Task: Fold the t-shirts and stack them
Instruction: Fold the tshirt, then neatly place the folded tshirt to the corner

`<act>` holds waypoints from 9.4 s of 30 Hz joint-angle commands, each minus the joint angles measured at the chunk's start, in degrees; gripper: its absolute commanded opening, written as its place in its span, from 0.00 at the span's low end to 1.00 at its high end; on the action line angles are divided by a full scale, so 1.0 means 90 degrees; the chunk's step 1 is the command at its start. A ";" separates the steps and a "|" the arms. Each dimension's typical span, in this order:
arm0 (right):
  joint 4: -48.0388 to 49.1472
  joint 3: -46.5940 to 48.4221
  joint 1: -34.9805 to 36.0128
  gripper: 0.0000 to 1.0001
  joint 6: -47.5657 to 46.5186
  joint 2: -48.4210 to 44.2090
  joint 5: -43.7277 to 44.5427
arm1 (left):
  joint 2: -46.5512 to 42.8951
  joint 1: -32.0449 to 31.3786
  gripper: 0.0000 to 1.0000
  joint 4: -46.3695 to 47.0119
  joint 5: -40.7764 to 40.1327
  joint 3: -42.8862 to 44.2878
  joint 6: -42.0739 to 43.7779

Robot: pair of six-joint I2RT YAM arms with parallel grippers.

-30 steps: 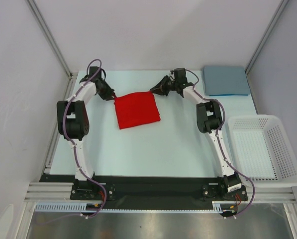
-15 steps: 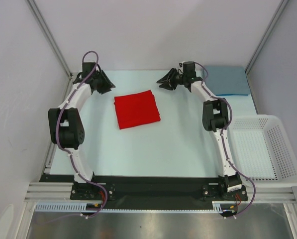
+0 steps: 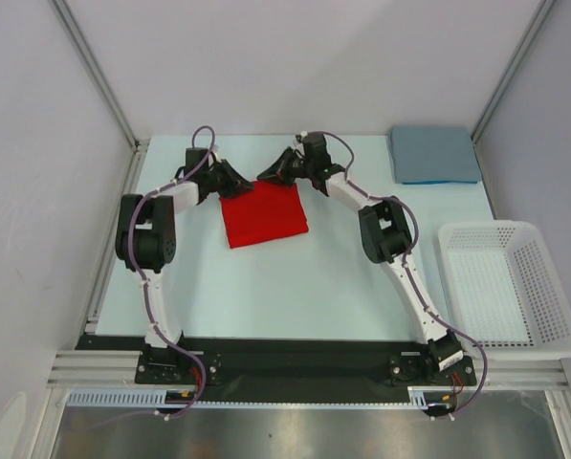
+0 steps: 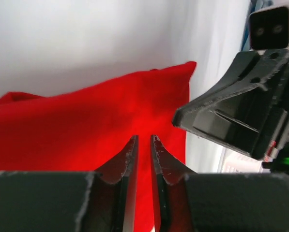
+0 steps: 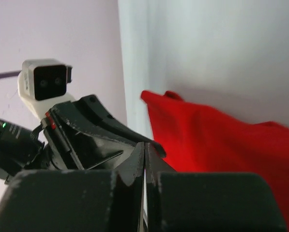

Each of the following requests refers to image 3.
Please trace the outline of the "red t shirt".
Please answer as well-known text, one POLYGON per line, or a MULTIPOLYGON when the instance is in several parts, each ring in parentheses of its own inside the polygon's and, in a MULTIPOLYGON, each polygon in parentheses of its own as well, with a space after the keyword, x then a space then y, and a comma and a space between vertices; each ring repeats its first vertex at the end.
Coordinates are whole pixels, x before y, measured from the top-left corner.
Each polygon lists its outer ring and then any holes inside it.
POLYGON ((309 231, 297 185, 256 181, 253 190, 221 198, 221 211, 231 249, 293 237, 309 231))

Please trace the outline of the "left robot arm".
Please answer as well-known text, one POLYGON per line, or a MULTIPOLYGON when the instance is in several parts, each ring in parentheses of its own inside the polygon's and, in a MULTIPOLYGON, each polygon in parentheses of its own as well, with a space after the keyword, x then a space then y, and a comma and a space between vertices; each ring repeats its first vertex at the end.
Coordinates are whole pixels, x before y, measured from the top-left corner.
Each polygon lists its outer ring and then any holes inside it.
POLYGON ((121 197, 116 256, 138 279, 147 318, 136 383, 181 383, 189 373, 202 375, 202 361, 178 349, 183 329, 165 292, 166 268, 177 250, 176 216, 212 193, 231 199, 252 190, 227 161, 210 160, 179 167, 166 185, 145 195, 121 197))

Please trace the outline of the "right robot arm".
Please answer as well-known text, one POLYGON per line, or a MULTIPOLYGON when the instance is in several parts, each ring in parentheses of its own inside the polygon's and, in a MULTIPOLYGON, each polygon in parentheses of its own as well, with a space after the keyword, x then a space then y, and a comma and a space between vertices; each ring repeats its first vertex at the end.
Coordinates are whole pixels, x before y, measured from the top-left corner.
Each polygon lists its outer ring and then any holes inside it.
POLYGON ((410 209, 394 196, 374 197, 362 190, 327 153, 304 155, 288 147, 257 176, 260 182, 280 186, 292 186, 298 179, 309 180, 315 189, 357 214, 363 252, 393 283, 425 346, 422 376, 430 383, 443 383, 464 358, 464 350, 418 274, 412 255, 418 226, 410 209))

